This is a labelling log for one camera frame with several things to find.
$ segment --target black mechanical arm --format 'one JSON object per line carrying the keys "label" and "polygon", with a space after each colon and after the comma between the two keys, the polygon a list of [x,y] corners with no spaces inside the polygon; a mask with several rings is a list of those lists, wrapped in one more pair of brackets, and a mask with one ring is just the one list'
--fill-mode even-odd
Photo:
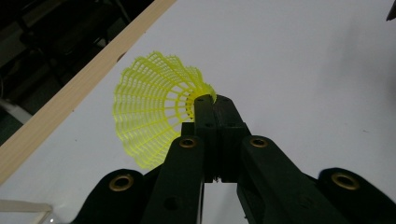
{"label": "black mechanical arm", "polygon": [[219,179],[237,183],[250,224],[396,223],[396,204],[376,187],[340,168],[303,174],[273,141],[251,135],[229,98],[201,96],[194,111],[161,166],[106,175],[72,223],[201,223],[205,183]]}

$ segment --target table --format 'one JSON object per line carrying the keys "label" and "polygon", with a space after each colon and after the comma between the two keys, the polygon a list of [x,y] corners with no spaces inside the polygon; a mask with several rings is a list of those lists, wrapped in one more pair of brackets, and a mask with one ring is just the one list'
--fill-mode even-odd
{"label": "table", "polygon": [[[139,170],[115,135],[112,92],[124,67],[158,50],[198,67],[304,173],[343,167],[396,200],[391,1],[172,4],[155,1],[2,145],[0,198],[52,204],[67,222],[104,175]],[[235,185],[205,186],[203,223],[243,216]]]}

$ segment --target yellow plastic mesh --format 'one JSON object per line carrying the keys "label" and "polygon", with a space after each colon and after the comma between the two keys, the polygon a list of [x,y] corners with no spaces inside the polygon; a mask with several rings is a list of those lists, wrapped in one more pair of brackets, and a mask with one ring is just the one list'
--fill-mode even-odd
{"label": "yellow plastic mesh", "polygon": [[154,51],[126,68],[115,89],[113,116],[127,154],[144,169],[163,163],[182,122],[193,120],[195,98],[216,93],[201,72],[177,56]]}

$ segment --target white table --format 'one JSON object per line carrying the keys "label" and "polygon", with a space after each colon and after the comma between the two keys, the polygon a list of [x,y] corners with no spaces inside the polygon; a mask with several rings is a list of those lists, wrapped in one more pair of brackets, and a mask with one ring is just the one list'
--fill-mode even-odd
{"label": "white table", "polygon": [[[346,168],[395,201],[391,5],[177,1],[7,179],[0,198],[52,204],[67,222],[104,175],[139,170],[115,135],[113,91],[124,67],[158,50],[198,67],[218,94],[233,99],[252,133],[273,139],[304,173]],[[1,218],[20,223],[15,220],[25,217]],[[235,185],[205,186],[203,223],[244,222]]]}

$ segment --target wooden strip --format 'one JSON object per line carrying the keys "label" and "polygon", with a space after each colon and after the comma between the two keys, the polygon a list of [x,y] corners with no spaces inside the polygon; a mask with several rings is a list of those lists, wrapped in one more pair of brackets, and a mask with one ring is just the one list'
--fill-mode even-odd
{"label": "wooden strip", "polygon": [[67,118],[85,96],[176,0],[156,0],[0,147],[0,185]]}

